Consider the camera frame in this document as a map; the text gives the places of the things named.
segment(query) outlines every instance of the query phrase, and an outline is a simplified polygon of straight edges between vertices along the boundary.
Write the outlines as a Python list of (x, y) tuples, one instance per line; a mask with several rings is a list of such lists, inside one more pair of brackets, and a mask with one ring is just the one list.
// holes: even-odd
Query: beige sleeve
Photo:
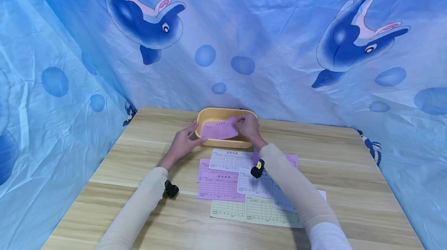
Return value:
[(97, 250), (129, 250), (147, 218), (163, 197), (168, 171), (150, 170), (102, 237)]
[(290, 164), (276, 145), (264, 146), (259, 154), (271, 178), (277, 182), (297, 210), (308, 235), (318, 223), (329, 222), (340, 227), (335, 213), (315, 186)]

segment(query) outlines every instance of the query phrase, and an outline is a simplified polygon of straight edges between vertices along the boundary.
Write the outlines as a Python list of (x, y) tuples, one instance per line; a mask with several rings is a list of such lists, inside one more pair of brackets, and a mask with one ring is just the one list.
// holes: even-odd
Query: blue fabric backdrop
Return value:
[(141, 106), (360, 129), (447, 247), (447, 0), (0, 0), (0, 245), (39, 249)]

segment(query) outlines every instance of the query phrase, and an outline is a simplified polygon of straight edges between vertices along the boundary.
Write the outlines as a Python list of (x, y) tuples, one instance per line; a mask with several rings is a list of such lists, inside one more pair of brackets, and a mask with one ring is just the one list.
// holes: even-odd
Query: paper sheet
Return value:
[[(209, 159), (200, 159), (200, 164), (198, 167), (198, 173), (197, 173), (197, 183), (200, 183), (200, 180), (202, 179), (203, 173), (213, 173), (213, 174), (219, 174), (222, 171), (220, 170), (210, 170), (209, 169), (210, 160)], [(235, 172), (227, 172), (228, 174), (237, 175)]]
[(250, 169), (240, 168), (237, 192), (271, 199), (273, 198), (273, 179), (266, 171), (256, 179), (251, 175)]
[(252, 152), (213, 149), (210, 170), (224, 170), (239, 173), (239, 168), (253, 167)]
[[(324, 200), (326, 200), (326, 192), (321, 190), (318, 191), (323, 196)], [(276, 182), (273, 183), (273, 207), (297, 213), (296, 209), (293, 207), (293, 204), (289, 201)]]
[(237, 178), (237, 175), (229, 174), (226, 171), (221, 171), (218, 174), (203, 173), (197, 198), (200, 200), (243, 202), (245, 201), (245, 195), (236, 192)]
[[(286, 154), (286, 158), (289, 160), (289, 162), (295, 168), (298, 168), (298, 156), (297, 155)], [(252, 167), (254, 167), (256, 164), (258, 164), (259, 159), (261, 159), (261, 156), (259, 156), (259, 152), (255, 149), (253, 151), (253, 156), (252, 156)]]
[(213, 200), (211, 217), (279, 227), (302, 228), (297, 214), (273, 208), (272, 200), (247, 196), (245, 203)]
[(227, 139), (235, 137), (239, 134), (233, 123), (237, 122), (235, 117), (227, 120), (208, 122), (203, 124), (201, 136), (213, 139)]
[(245, 203), (213, 200), (211, 217), (244, 222)]

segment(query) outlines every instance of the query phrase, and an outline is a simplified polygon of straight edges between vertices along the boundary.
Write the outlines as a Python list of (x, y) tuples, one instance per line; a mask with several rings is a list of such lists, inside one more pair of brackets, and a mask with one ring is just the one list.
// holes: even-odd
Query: hand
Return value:
[(237, 119), (237, 123), (234, 123), (234, 126), (253, 144), (258, 152), (267, 145), (267, 142), (262, 139), (259, 132), (258, 118), (253, 114), (247, 113), (242, 115)]
[(171, 143), (171, 147), (166, 155), (160, 160), (157, 167), (164, 167), (165, 169), (170, 170), (179, 159), (188, 154), (194, 147), (207, 141), (208, 139), (205, 137), (194, 141), (189, 139), (189, 135), (194, 132), (197, 127), (198, 123), (197, 121), (194, 121), (185, 129), (179, 130)]

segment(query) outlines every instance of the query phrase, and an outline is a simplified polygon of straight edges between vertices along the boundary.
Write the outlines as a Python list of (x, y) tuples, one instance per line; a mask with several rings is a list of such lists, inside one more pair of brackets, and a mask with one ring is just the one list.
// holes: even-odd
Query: yellow plastic basket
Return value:
[[(244, 109), (230, 109), (230, 108), (205, 108), (203, 109), (197, 117), (197, 122), (199, 126), (197, 127), (195, 133), (198, 137), (201, 136), (201, 132), (203, 129), (203, 124), (207, 122), (216, 122), (226, 120), (232, 116), (239, 117), (244, 113), (252, 113), (256, 116), (252, 111), (244, 110)], [(228, 148), (250, 148), (252, 144), (239, 133), (238, 136), (235, 136), (230, 139), (208, 139), (203, 145), (212, 146), (212, 147), (228, 147)]]

